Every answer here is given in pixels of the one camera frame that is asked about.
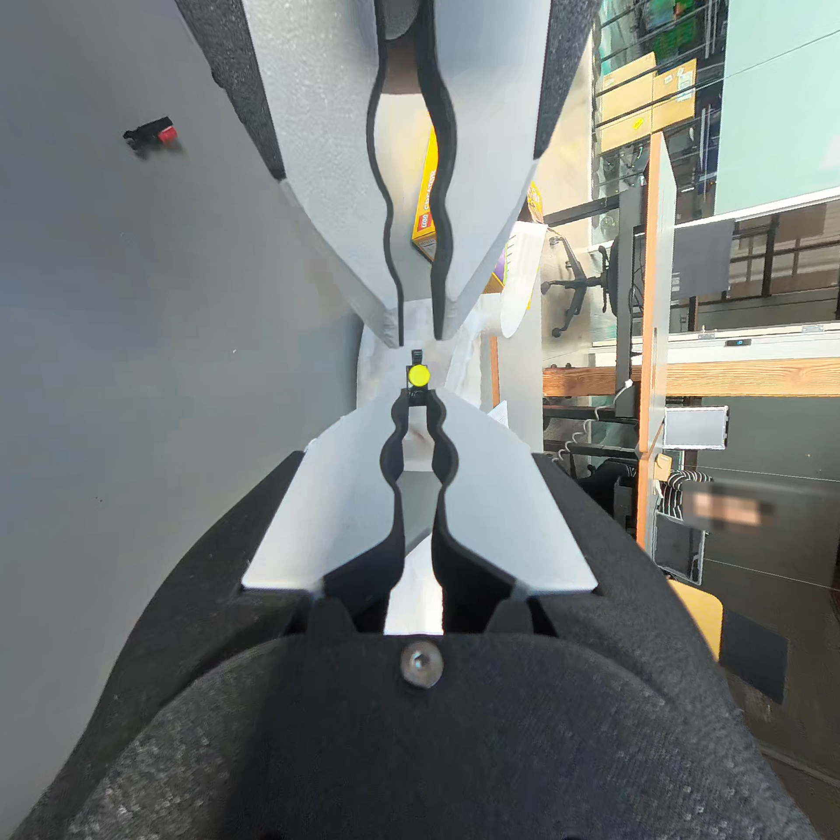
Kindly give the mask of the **red black lego piece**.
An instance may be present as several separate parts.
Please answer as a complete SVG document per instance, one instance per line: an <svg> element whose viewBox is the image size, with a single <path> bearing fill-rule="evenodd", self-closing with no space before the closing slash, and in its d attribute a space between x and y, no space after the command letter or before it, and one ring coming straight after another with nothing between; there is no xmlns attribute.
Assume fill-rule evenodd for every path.
<svg viewBox="0 0 840 840"><path fill-rule="evenodd" d="M159 118L141 124L135 129L126 130L122 139L135 156L141 159L162 149L180 148L178 132L169 117Z"/></svg>

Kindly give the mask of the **silver framed monitor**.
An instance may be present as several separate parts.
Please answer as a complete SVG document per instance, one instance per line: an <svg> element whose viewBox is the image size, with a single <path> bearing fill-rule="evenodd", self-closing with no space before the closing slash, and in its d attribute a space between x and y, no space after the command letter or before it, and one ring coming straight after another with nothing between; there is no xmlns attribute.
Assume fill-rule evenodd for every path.
<svg viewBox="0 0 840 840"><path fill-rule="evenodd" d="M723 451L728 446L729 406L667 406L663 449Z"/></svg>

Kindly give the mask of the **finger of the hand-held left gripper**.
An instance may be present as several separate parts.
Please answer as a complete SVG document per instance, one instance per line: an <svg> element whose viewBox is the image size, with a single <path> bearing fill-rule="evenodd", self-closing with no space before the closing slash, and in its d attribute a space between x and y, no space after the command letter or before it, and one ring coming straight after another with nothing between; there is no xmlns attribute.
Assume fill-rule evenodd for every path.
<svg viewBox="0 0 840 840"><path fill-rule="evenodd" d="M551 2L434 1L418 12L418 81L437 141L430 192L436 340L484 290L536 171Z"/></svg>
<svg viewBox="0 0 840 840"><path fill-rule="evenodd" d="M386 71L382 5L248 1L245 15L300 208L350 273L343 294L387 346L403 345L393 201L375 152Z"/></svg>

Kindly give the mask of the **black lego bar coloured studs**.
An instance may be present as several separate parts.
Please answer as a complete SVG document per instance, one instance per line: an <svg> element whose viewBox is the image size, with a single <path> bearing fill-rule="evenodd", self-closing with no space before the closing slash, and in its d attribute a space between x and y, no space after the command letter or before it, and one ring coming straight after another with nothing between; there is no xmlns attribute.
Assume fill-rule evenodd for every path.
<svg viewBox="0 0 840 840"><path fill-rule="evenodd" d="M411 363L406 366L406 400L409 408L427 404L430 375L430 370L424 363L424 352L412 350Z"/></svg>

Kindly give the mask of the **black office chair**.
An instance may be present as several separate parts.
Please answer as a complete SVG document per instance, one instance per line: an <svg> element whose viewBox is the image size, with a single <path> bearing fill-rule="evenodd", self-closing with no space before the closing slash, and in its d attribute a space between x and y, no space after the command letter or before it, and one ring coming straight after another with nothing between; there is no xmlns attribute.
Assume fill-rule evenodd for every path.
<svg viewBox="0 0 840 840"><path fill-rule="evenodd" d="M592 277L585 274L584 268L577 255L572 249L569 241L564 236L552 231L549 237L549 245L553 248L561 245L565 253L565 267L571 273L571 279L543 280L540 291L542 296L553 287L561 287L566 291L572 291L570 303L563 314L563 322L560 326L552 328L551 335L558 339L568 331L575 317L581 314L587 291L599 287L602 289L602 313L609 309L613 316L617 316L617 292L618 292L618 245L613 245L607 250L599 245L597 250L602 258L602 268L598 276Z"/></svg>
<svg viewBox="0 0 840 840"><path fill-rule="evenodd" d="M589 498L626 531L635 528L637 467L608 458L578 480Z"/></svg>

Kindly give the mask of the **crumpled white paper bag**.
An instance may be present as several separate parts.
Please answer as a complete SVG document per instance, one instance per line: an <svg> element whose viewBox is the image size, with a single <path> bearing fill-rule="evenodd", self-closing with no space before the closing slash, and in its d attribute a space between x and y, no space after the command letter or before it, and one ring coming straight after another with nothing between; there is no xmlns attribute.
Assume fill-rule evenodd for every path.
<svg viewBox="0 0 840 840"><path fill-rule="evenodd" d="M357 365L356 403L362 407L387 386L404 386L410 350L423 351L430 385L443 386L488 413L507 400L510 430L534 453L543 451L540 264L548 227L516 222L503 251L501 293L481 294L453 339L434 339L432 302L409 301L406 347L389 349L364 328ZM443 593L434 577L430 533L440 483L432 471L433 440L424 409L412 410L403 441L402 493L406 565L392 592L385 631L440 634Z"/></svg>

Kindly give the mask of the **large cardboard box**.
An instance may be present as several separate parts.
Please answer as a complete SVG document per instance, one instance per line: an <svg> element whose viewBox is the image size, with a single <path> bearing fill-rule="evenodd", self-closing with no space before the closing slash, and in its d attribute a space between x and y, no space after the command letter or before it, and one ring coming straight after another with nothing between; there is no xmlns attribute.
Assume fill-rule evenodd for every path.
<svg viewBox="0 0 840 840"><path fill-rule="evenodd" d="M640 143L651 134L656 65L655 53L649 52L602 77L595 114L599 154Z"/></svg>
<svg viewBox="0 0 840 840"><path fill-rule="evenodd" d="M696 86L696 58L655 76L652 133L695 118Z"/></svg>

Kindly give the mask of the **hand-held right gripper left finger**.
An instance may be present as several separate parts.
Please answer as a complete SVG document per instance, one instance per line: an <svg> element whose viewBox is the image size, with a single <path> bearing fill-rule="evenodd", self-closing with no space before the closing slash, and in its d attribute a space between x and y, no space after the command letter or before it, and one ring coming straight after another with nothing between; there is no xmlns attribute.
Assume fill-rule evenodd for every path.
<svg viewBox="0 0 840 840"><path fill-rule="evenodd" d="M360 630L383 629L404 570L404 390L384 389L305 449L241 585L342 603Z"/></svg>

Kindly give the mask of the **yellow lego box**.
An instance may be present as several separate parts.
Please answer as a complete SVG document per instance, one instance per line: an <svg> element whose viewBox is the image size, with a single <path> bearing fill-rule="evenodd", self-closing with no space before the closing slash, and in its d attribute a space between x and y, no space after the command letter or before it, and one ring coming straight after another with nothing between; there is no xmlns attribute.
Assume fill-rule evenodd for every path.
<svg viewBox="0 0 840 840"><path fill-rule="evenodd" d="M416 213L412 232L413 247L430 263L434 262L437 248L437 233L431 212L431 190L438 167L438 144L434 128L430 129L420 192L417 199ZM542 197L535 182L531 182L526 200L518 216L518 221L529 224L543 224ZM484 294L496 294L503 291L505 285L506 253L501 252L490 278L483 290Z"/></svg>

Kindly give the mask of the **yellow chair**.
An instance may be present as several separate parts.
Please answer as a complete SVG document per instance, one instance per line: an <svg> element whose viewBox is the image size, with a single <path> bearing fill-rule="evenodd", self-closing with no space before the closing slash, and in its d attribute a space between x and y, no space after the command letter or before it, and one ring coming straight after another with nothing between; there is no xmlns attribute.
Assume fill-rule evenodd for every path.
<svg viewBox="0 0 840 840"><path fill-rule="evenodd" d="M675 578L668 578L668 584L706 640L712 657L718 662L721 653L724 618L722 603L714 595Z"/></svg>

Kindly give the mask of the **dark grey divider panel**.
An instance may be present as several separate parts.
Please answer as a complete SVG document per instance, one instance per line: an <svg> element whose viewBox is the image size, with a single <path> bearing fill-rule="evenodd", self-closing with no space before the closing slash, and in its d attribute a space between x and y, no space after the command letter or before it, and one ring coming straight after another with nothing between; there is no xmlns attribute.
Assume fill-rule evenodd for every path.
<svg viewBox="0 0 840 840"><path fill-rule="evenodd" d="M671 302L729 289L733 232L732 218L675 228Z"/></svg>

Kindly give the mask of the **open laptop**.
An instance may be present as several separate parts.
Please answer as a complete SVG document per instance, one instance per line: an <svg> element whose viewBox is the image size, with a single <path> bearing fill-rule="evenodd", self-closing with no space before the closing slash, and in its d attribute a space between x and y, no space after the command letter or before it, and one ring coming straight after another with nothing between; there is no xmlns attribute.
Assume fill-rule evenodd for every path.
<svg viewBox="0 0 840 840"><path fill-rule="evenodd" d="M658 511L654 521L653 560L678 581L700 586L707 532Z"/></svg>

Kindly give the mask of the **light wooden beam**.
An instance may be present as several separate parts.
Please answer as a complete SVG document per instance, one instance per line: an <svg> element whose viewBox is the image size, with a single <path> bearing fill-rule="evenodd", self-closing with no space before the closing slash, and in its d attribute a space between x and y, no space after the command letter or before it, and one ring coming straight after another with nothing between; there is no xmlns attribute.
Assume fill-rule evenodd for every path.
<svg viewBox="0 0 840 840"><path fill-rule="evenodd" d="M546 397L607 396L624 384L612 368L546 368ZM735 360L669 364L667 396L839 397L839 359Z"/></svg>

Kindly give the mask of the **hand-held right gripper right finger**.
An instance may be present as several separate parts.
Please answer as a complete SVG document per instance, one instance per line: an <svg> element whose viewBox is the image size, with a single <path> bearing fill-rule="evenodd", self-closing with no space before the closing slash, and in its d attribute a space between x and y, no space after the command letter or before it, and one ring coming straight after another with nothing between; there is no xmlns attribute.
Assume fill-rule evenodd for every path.
<svg viewBox="0 0 840 840"><path fill-rule="evenodd" d="M598 582L530 448L444 389L427 394L440 482L431 559L445 632L483 632L497 606L593 593Z"/></svg>

